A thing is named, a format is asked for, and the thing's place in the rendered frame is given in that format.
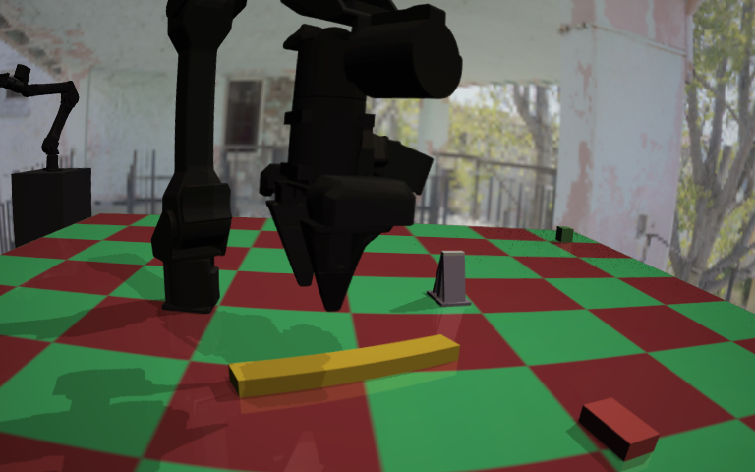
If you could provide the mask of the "yellow long bar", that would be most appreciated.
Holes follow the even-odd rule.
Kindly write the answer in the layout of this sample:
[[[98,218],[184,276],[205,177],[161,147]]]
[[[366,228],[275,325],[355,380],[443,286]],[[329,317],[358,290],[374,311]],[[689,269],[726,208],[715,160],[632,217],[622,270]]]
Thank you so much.
[[[229,363],[239,397],[371,380],[458,360],[460,344],[441,334],[283,359]]]

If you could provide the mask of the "red rectangular block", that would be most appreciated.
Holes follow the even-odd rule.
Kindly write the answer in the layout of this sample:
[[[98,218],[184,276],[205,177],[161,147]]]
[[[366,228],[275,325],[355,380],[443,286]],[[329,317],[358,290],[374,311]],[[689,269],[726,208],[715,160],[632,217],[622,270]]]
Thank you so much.
[[[654,451],[660,436],[613,398],[583,405],[578,422],[623,462]]]

